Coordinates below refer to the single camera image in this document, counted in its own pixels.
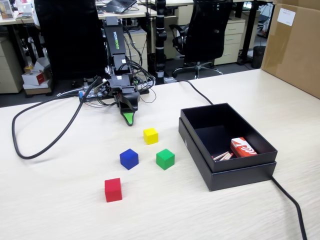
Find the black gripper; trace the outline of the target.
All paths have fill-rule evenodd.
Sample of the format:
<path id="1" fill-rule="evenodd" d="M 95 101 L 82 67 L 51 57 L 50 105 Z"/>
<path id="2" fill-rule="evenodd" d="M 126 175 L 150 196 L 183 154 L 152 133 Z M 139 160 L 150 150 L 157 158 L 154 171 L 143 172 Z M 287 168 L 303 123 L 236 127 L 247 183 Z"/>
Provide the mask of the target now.
<path id="1" fill-rule="evenodd" d="M 131 77 L 125 75 L 113 75 L 108 80 L 109 94 L 119 102 L 119 110 L 128 126 L 134 124 L 134 114 L 138 110 L 140 93 L 131 82 Z"/>

